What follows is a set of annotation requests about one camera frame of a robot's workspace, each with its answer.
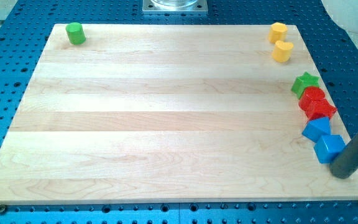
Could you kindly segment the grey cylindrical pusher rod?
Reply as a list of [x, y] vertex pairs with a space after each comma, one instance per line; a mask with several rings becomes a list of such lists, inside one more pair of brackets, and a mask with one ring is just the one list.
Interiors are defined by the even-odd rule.
[[358, 169], [358, 133], [329, 165], [332, 175], [339, 179], [349, 178]]

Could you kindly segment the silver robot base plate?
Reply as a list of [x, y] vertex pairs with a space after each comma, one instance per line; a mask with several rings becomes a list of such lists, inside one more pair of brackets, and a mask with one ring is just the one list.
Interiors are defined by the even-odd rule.
[[207, 0], [142, 0], [143, 14], [207, 14]]

